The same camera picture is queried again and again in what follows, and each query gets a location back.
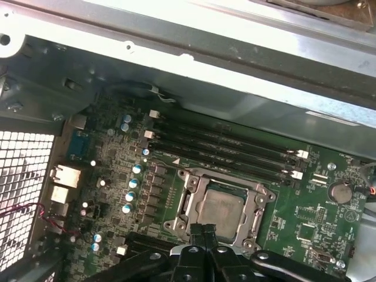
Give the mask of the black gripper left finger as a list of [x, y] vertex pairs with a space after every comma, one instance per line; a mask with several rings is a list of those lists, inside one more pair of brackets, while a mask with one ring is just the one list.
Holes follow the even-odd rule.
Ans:
[[120, 261], [85, 281], [203, 281], [208, 224], [192, 224], [190, 244], [179, 245], [170, 255], [148, 250]]

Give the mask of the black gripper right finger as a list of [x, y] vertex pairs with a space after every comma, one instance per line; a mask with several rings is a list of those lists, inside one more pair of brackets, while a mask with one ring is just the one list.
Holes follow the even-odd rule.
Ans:
[[204, 237], [215, 281], [350, 281], [346, 276], [332, 276], [272, 251], [259, 250], [246, 259], [218, 242], [213, 224], [204, 225]]

